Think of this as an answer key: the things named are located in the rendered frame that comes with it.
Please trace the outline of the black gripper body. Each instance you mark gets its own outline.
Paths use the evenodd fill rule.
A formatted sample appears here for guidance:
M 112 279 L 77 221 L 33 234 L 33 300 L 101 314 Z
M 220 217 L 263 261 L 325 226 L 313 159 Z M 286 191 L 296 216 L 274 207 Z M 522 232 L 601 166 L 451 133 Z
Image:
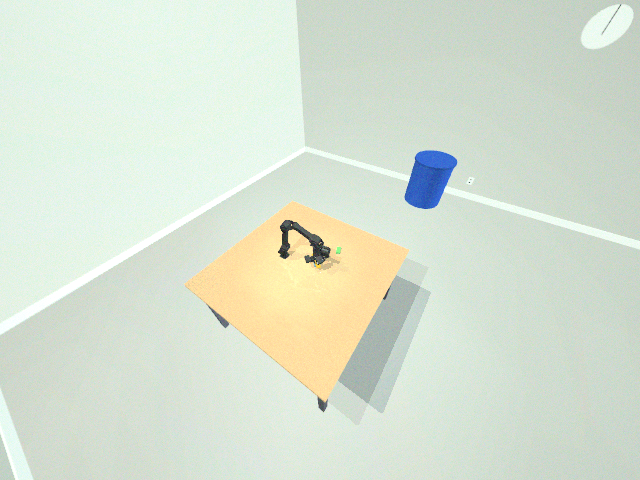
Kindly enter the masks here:
M 325 254 L 322 254 L 320 252 L 319 253 L 314 253 L 313 252 L 313 256 L 312 257 L 310 257 L 309 255 L 304 256 L 306 263 L 310 263 L 311 261 L 314 261 L 314 256 L 316 256 L 316 255 L 318 256 L 319 254 L 321 254 L 321 256 L 323 256 L 323 257 L 325 256 L 325 258 L 329 258 L 330 257 L 330 255 L 325 255 Z

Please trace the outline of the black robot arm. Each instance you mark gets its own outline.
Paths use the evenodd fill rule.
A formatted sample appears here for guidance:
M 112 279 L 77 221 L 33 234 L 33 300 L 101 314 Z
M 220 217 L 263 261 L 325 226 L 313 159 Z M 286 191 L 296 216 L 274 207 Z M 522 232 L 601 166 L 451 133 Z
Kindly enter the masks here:
M 292 224 L 292 225 L 291 225 Z M 321 237 L 319 237 L 316 234 L 312 234 L 309 231 L 307 231 L 305 228 L 303 228 L 301 225 L 298 224 L 298 222 L 294 222 L 292 220 L 285 220 L 281 225 L 280 225 L 280 230 L 282 231 L 282 245 L 280 247 L 280 249 L 278 250 L 278 253 L 280 254 L 279 257 L 286 259 L 290 254 L 288 254 L 288 250 L 290 249 L 290 245 L 288 243 L 288 234 L 290 230 L 295 230 L 298 233 L 300 233 L 302 236 L 304 236 L 305 238 L 308 239 L 310 246 L 313 247 L 313 252 L 314 253 L 322 253 L 325 255 L 329 255 L 331 248 L 324 246 L 324 242 L 321 239 Z M 321 242 L 321 243 L 320 243 Z M 319 244 L 320 243 L 320 244 Z M 314 260 L 316 261 L 317 265 L 322 264 L 323 262 L 325 262 L 325 257 L 321 256 L 321 254 L 319 254 L 318 256 L 314 256 Z

